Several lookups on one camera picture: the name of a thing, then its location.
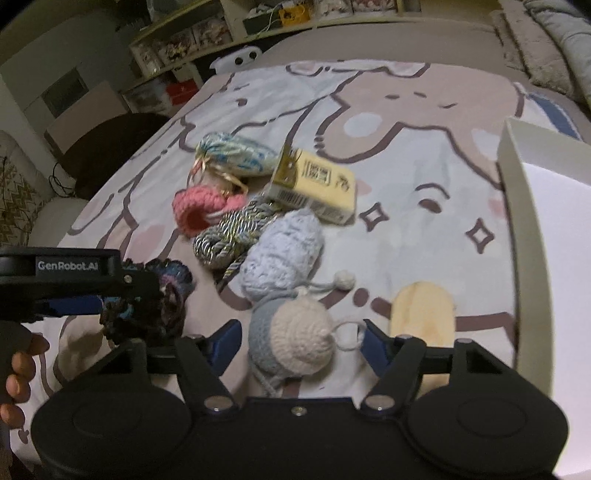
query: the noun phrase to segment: diamond star pattern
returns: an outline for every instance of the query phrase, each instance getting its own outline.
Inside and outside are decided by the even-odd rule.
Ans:
[[[495,239],[495,234],[486,228],[482,218],[476,220],[476,223],[471,230],[466,232],[466,236],[472,240],[476,247],[476,251],[481,255],[484,253],[486,246]]]
[[[374,228],[376,228],[377,224],[380,222],[387,222],[390,220],[390,217],[386,214],[386,212],[384,212],[380,202],[374,203],[374,206],[369,210],[361,212],[359,214],[359,218],[365,222],[365,227],[367,228],[368,232],[371,232]]]

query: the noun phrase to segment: bed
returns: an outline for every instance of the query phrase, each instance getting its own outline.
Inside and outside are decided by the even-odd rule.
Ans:
[[[445,50],[443,40],[451,42]],[[258,69],[210,79],[107,182],[60,245],[117,248],[136,262],[181,260],[197,285],[184,333],[207,336],[230,318],[247,329],[251,305],[240,276],[216,292],[190,239],[176,229],[171,201],[184,187],[205,133],[233,132],[276,150],[288,138],[347,164],[358,180],[355,221],[324,227],[326,244],[314,276],[326,281],[342,269],[356,275],[351,292],[319,296],[333,317],[370,318],[387,331],[396,293],[415,281],[432,281],[454,297],[456,335],[474,338],[512,364],[511,233],[495,167],[503,121],[517,116],[583,140],[591,129],[573,102],[511,77],[514,70],[501,76],[509,69],[493,40],[488,27],[461,22],[352,25],[291,37],[263,55]],[[467,41],[486,50],[489,61]],[[346,60],[354,57],[375,59]],[[12,448],[35,462],[33,413],[113,345],[97,316],[48,320],[32,330],[43,333],[52,349],[38,360],[24,406],[27,424],[13,432]],[[357,335],[354,327],[339,332],[344,342]],[[262,392],[248,372],[246,352],[244,344],[222,377],[238,400]],[[375,381],[359,352],[339,352],[327,369],[289,383],[283,395],[359,401]],[[174,378],[154,382],[179,394]]]

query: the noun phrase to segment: cable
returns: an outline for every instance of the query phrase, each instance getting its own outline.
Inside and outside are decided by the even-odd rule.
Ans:
[[[8,216],[8,212],[10,210],[8,208],[8,204],[6,202],[6,161],[7,160],[8,160],[8,157],[6,157],[6,156],[2,157],[2,202],[4,204],[4,211],[2,212],[2,219],[3,220],[6,220],[6,218]],[[27,217],[27,222],[29,223],[29,230],[23,230],[22,228],[20,228],[16,224],[16,221],[13,225],[14,228],[16,228],[17,230],[19,230],[25,234],[25,245],[26,245],[29,243],[29,235],[31,234],[31,231],[33,229],[33,222],[31,221],[31,217],[29,217],[29,214],[25,210],[23,210],[22,208],[20,208],[16,205],[11,207],[11,209],[17,210],[17,211],[23,213],[25,217]]]
[[[271,15],[269,15],[268,25],[265,28],[263,28],[260,32],[255,33],[255,36],[258,36],[261,33],[265,33],[267,31],[269,31],[269,29],[271,28],[271,25],[273,25],[273,23],[281,22],[281,18],[273,20],[273,14],[275,13],[275,10],[277,9],[277,7],[279,7],[280,9],[282,8],[281,4],[276,4],[276,6],[273,7],[273,10],[271,10]]]
[[[73,197],[75,195],[74,189],[72,187],[64,187],[62,185],[62,183],[60,182],[60,179],[57,178],[56,176],[56,168],[57,168],[57,162],[53,165],[53,170],[51,172],[51,175],[49,175],[48,179],[49,180],[49,185],[51,186],[51,189],[53,190],[53,193],[55,193],[58,197],[61,198],[70,198]],[[60,194],[53,186],[53,184],[55,184],[57,187],[61,188],[61,191],[63,194]]]

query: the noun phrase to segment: black cable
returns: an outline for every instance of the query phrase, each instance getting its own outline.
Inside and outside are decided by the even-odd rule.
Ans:
[[[56,168],[57,168],[57,163],[55,163],[53,165],[53,170],[51,172],[51,175],[49,175],[49,178],[47,180],[49,180],[49,185],[51,186],[51,189],[53,190],[53,193],[55,193],[58,197],[61,197],[63,199],[66,198],[70,198],[73,197],[75,195],[74,193],[74,189],[72,187],[64,187],[62,185],[62,183],[60,182],[60,179],[56,177]],[[59,188],[61,188],[61,191],[63,194],[60,194],[54,187],[53,187],[53,183],[51,183],[53,181],[53,183],[58,186]]]
[[[2,212],[2,218],[6,219],[8,212],[9,212],[9,208],[8,208],[8,204],[6,203],[6,161],[8,160],[8,157],[3,156],[2,157],[2,202],[4,204],[4,211]],[[33,229],[33,222],[31,221],[31,217],[29,217],[29,214],[23,210],[22,208],[18,207],[18,206],[14,206],[12,207],[12,210],[17,210],[19,212],[22,212],[24,214],[25,217],[27,217],[27,222],[29,223],[29,230],[23,230],[22,228],[20,228],[16,222],[13,225],[14,228],[16,228],[17,230],[21,231],[22,233],[24,233],[26,235],[25,237],[25,245],[27,243],[29,243],[29,239],[28,236],[31,234],[31,231]]]

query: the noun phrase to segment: gold ribbon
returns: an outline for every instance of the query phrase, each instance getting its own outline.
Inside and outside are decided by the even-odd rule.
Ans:
[[[206,155],[202,155],[201,153],[197,153],[195,155],[195,162],[193,163],[193,166],[192,166],[191,170],[189,171],[189,176],[187,177],[187,188],[189,187],[189,184],[195,178],[195,175],[200,170],[202,172],[201,178],[199,178],[199,182],[197,182],[197,183],[198,184],[201,183],[203,181],[203,176],[205,175],[205,171],[207,169],[210,173],[217,175],[221,179],[224,179],[224,180],[230,182],[232,185],[240,188],[244,195],[246,195],[248,193],[248,187],[246,185],[244,185],[240,180],[238,180],[238,178],[236,176],[232,175],[230,172],[228,172],[221,165],[214,163],[210,157],[208,157]],[[224,197],[229,197],[230,195],[232,195],[232,192],[230,190],[221,190],[220,192],[222,195],[224,195]]]

